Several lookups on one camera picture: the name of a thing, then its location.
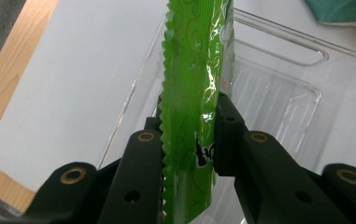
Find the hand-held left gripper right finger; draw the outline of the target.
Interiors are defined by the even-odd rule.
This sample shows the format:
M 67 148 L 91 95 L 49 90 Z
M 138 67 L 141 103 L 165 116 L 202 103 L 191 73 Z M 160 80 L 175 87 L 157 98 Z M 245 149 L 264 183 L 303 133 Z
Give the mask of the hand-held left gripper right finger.
M 235 179 L 249 224 L 350 224 L 275 137 L 248 130 L 224 93 L 217 104 L 213 160 L 218 175 Z

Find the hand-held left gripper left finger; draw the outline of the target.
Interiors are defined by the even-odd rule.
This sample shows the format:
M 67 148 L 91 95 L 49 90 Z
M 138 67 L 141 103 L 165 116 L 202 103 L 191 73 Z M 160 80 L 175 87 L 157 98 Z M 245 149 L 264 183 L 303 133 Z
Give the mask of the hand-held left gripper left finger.
M 162 224 L 163 152 L 157 98 L 140 127 L 122 134 L 121 158 L 97 224 Z

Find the clear plastic container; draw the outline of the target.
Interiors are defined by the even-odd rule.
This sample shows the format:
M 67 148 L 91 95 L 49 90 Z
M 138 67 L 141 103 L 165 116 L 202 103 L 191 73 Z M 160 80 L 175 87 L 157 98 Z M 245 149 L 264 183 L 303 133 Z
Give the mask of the clear plastic container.
M 356 53 L 236 10 L 205 74 L 160 29 L 103 163 L 101 224 L 356 224 Z

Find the green snack packet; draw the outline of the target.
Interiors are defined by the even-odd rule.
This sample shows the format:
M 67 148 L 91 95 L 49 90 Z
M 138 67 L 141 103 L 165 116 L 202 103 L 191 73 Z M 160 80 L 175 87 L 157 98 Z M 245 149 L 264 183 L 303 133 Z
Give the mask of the green snack packet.
M 189 224 L 211 204 L 219 94 L 231 87 L 234 0 L 169 0 L 161 140 L 164 224 Z

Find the white tote bag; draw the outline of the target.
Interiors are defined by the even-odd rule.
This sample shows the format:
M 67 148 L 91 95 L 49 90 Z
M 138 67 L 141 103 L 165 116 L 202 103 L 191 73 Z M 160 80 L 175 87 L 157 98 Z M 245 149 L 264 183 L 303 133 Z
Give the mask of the white tote bag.
M 356 27 L 356 0 L 305 0 L 317 22 Z

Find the white table mat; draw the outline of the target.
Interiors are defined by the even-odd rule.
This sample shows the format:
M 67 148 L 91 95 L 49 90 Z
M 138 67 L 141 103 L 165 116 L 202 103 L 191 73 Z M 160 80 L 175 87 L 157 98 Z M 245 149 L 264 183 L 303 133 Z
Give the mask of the white table mat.
M 59 0 L 0 109 L 0 193 L 71 161 L 117 159 L 161 87 L 167 0 Z M 235 0 L 233 99 L 305 167 L 356 166 L 356 28 L 305 0 Z

